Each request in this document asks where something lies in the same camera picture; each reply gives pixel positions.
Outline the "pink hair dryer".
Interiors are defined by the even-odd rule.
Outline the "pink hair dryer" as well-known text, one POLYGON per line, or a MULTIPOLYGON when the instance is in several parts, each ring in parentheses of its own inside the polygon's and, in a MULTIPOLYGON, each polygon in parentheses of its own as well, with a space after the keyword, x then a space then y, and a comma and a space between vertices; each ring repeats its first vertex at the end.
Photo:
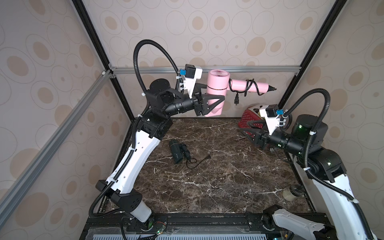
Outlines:
POLYGON ((230 73, 224 70, 211 70, 208 73, 207 94, 226 96, 228 91, 236 93, 235 105, 239 103, 239 94, 246 96, 251 92, 262 96, 275 90, 276 88, 267 83, 256 83, 254 79, 233 80, 230 73))

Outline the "dark green hair dryer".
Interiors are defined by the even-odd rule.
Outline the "dark green hair dryer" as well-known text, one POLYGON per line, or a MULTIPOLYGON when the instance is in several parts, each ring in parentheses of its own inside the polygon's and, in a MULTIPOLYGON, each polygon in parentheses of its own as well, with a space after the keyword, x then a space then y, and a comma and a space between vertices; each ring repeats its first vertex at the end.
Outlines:
POLYGON ((172 158, 175 164, 180 163, 184 158, 188 161, 192 159, 191 153, 186 144, 179 143, 176 139, 171 139, 169 142, 172 158))

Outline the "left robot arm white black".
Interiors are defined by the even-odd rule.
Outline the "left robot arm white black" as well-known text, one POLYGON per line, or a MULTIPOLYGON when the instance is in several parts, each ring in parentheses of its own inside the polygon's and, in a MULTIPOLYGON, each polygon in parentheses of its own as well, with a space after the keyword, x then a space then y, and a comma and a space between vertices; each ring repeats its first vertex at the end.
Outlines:
POLYGON ((99 201, 103 197, 108 197, 118 206, 118 209, 110 211, 110 214, 124 212, 141 222, 146 229, 150 229, 154 222, 153 212, 144 203, 142 194, 134 190, 135 181, 142 167, 172 126, 171 117, 173 115, 191 110, 195 111, 197 116, 208 115, 225 100, 225 97, 202 94, 201 89, 205 85, 197 84, 197 79, 192 76, 198 72, 198 68, 186 65, 185 69, 179 70, 168 52, 153 40, 142 40, 136 45, 133 63, 136 77, 147 99, 147 106, 133 122, 132 133, 129 137, 132 144, 118 167, 106 180, 100 180, 97 183, 96 187, 100 194, 91 204, 89 217, 96 219, 109 215, 109 213, 96 214, 94 212, 99 201), (156 47, 167 57, 176 72, 177 79, 184 78, 184 85, 189 86, 187 94, 183 94, 177 88, 171 88, 166 79, 157 79, 151 83, 149 88, 146 88, 138 65, 139 51, 145 45, 156 47))

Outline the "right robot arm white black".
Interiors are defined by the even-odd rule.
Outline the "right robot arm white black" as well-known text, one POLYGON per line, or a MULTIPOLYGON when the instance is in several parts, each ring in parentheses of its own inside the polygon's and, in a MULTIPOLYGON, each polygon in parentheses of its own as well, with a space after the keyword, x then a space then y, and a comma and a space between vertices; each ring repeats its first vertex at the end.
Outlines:
POLYGON ((299 115, 290 133, 283 127, 291 119, 293 109, 282 111, 270 106, 260 107, 262 128, 258 121, 249 121, 242 132, 255 146, 275 147, 297 158, 298 165, 320 192, 333 225, 312 222, 274 205, 263 212, 264 227, 283 228, 307 240, 374 240, 376 235, 352 193, 341 157, 322 146, 328 131, 323 119, 331 105, 330 93, 321 88, 310 90, 294 103, 294 108, 314 94, 324 97, 321 113, 299 115))

